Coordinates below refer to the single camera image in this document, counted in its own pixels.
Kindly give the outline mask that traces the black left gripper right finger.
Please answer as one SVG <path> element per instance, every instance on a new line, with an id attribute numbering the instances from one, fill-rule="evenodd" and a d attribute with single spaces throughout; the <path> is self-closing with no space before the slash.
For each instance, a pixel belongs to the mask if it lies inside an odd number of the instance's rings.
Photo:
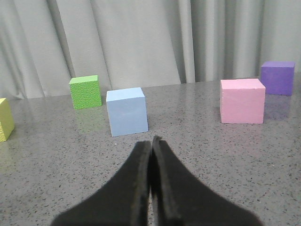
<path id="1" fill-rule="evenodd" d="M 251 212 L 199 181 L 161 137 L 151 155 L 151 190 L 159 226 L 261 226 Z"/>

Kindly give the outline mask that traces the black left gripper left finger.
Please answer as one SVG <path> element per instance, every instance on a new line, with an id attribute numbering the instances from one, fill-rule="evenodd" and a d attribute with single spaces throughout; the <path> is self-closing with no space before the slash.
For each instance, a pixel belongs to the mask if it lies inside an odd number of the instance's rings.
<path id="1" fill-rule="evenodd" d="M 137 142 L 118 172 L 96 193 L 59 214 L 53 226 L 147 225 L 151 155 L 149 141 Z"/>

